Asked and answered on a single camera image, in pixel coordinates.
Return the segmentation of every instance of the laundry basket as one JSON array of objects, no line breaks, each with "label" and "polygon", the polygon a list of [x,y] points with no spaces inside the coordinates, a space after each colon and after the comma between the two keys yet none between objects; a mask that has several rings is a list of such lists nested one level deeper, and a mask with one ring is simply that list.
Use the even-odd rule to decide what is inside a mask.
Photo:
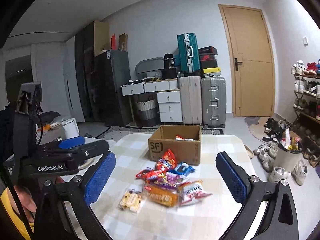
[{"label": "laundry basket", "polygon": [[140,123],[143,127],[151,127],[160,123],[158,103],[156,99],[136,102]]},{"label": "laundry basket", "polygon": [[[273,167],[282,167],[287,172],[291,172],[293,167],[298,163],[298,161],[302,158],[301,150],[296,151],[294,153],[288,151],[286,148],[282,146],[281,143],[278,144],[279,150],[273,164]],[[302,149],[302,145],[298,143],[299,149]]]}]

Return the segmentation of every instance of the grey bin lid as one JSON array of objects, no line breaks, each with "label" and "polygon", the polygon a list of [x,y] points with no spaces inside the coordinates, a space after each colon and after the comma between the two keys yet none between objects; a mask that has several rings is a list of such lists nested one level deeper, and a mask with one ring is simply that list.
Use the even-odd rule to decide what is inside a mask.
[{"label": "grey bin lid", "polygon": [[142,60],[136,65],[137,74],[161,70],[161,69],[164,69],[163,57],[155,57],[155,58]]}]

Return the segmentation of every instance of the blue snack bag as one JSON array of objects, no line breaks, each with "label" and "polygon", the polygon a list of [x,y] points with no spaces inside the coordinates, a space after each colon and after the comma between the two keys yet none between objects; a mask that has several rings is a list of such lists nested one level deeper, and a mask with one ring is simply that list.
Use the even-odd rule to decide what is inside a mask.
[{"label": "blue snack bag", "polygon": [[177,167],[175,167],[173,170],[170,170],[169,172],[178,174],[178,175],[183,175],[183,176],[188,176],[190,172],[195,172],[196,169],[191,167],[190,165],[186,163],[179,163]]}]

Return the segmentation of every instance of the blue gripper pad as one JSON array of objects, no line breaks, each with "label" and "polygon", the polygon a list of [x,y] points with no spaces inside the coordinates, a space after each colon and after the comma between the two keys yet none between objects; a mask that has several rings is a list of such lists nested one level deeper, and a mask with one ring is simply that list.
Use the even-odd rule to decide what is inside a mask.
[{"label": "blue gripper pad", "polygon": [[244,204],[251,189],[248,174],[241,166],[235,165],[225,152],[218,153],[216,166],[235,201]]},{"label": "blue gripper pad", "polygon": [[89,206],[98,200],[105,184],[116,166],[116,156],[109,152],[85,186],[84,201]]},{"label": "blue gripper pad", "polygon": [[59,148],[60,149],[70,149],[72,147],[83,145],[84,142],[85,142],[84,137],[78,136],[78,137],[74,137],[74,138],[70,138],[70,139],[66,139],[66,140],[61,141],[61,143],[59,143]]}]

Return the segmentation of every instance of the hand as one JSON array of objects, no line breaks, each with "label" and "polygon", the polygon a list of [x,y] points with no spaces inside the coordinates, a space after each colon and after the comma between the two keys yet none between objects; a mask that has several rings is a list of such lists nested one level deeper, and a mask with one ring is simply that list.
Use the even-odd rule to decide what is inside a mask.
[{"label": "hand", "polygon": [[[60,177],[56,178],[56,183],[63,183],[63,182],[64,182],[64,180],[61,179]],[[32,213],[36,212],[37,207],[36,207],[35,202],[32,199],[32,196],[31,196],[30,192],[27,189],[25,189],[23,187],[20,187],[20,186],[13,186],[13,187],[17,192],[17,195],[18,195],[18,197],[20,199],[21,205],[23,207],[23,210],[24,210],[24,212],[26,214],[26,217],[27,217],[28,221],[30,223],[34,223],[35,220],[33,218]],[[7,190],[7,193],[8,193],[10,204],[11,204],[13,210],[17,214],[20,214],[19,210],[18,210],[18,207],[17,207],[17,205],[16,205],[16,203],[15,203],[15,201],[14,201],[12,195],[11,195],[10,190]]]}]

